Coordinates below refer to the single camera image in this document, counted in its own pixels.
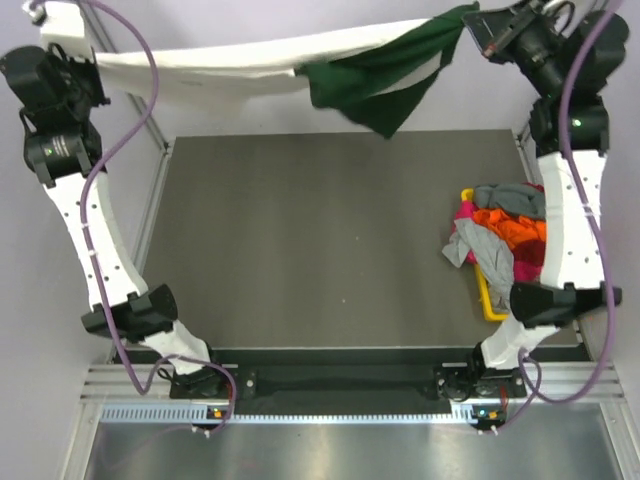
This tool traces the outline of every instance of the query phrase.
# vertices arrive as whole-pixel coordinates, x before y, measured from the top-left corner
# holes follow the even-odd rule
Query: laundry basket
[[[473,188],[466,188],[460,194],[460,197],[463,201],[473,201]],[[487,283],[487,279],[484,278],[482,274],[482,269],[480,265],[474,265],[473,270],[476,274],[476,281],[478,282],[478,289],[480,290],[480,302],[482,303],[482,312],[484,313],[484,318],[488,322],[502,322],[507,319],[508,314],[506,313],[498,313],[493,311],[493,307],[491,306],[491,298],[489,297],[489,284]]]

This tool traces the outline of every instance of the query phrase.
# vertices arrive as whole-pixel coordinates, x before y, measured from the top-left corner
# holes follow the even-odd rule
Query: orange cloth
[[[511,217],[501,208],[483,208],[474,212],[473,221],[487,227],[503,239],[510,250],[529,240],[547,241],[547,224],[528,217]]]

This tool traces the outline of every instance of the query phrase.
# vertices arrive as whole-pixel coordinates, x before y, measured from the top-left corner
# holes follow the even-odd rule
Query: gray cloth
[[[461,218],[454,223],[456,231],[442,253],[460,268],[472,251],[491,290],[499,297],[492,304],[501,310],[508,309],[509,294],[514,282],[513,253],[504,240],[472,219]]]
[[[534,220],[546,218],[544,193],[521,183],[476,187],[473,203],[478,208],[501,208],[510,215],[524,215]]]

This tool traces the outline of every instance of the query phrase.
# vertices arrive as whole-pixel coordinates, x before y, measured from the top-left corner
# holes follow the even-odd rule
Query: pile of clothes
[[[494,311],[509,310],[515,282],[538,280],[547,241],[544,189],[540,185],[476,187],[463,201],[442,253],[456,267],[478,264],[490,286]]]

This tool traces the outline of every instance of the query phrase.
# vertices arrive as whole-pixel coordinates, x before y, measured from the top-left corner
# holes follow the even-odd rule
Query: green and white garment
[[[251,98],[310,90],[316,108],[391,137],[451,63],[464,28],[463,5],[432,19],[225,47],[154,52],[160,101],[233,115]],[[98,53],[103,80],[148,96],[144,52]]]

